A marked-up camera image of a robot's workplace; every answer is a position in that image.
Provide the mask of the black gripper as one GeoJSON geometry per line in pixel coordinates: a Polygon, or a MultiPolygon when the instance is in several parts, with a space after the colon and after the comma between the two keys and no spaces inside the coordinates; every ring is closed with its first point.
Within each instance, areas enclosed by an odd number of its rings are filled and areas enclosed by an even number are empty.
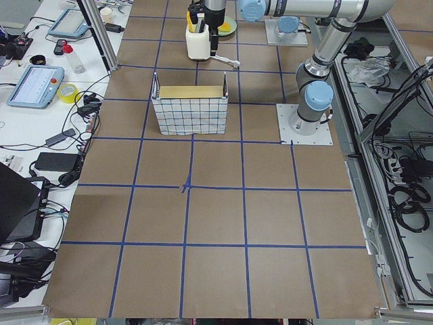
{"type": "Polygon", "coordinates": [[[210,31],[210,56],[215,57],[218,49],[218,27],[225,19],[225,0],[192,1],[188,11],[197,14],[204,13],[204,21],[210,31]]]}

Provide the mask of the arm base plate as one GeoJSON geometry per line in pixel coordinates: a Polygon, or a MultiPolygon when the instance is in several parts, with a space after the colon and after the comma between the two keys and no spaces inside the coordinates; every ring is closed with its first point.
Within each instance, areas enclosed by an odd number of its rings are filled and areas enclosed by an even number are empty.
{"type": "Polygon", "coordinates": [[[306,34],[310,30],[299,17],[282,16],[265,20],[267,44],[273,46],[306,47],[306,34]]]}
{"type": "Polygon", "coordinates": [[[298,104],[277,104],[279,137],[282,144],[332,146],[332,135],[323,112],[320,121],[306,122],[298,116],[298,104]]]}

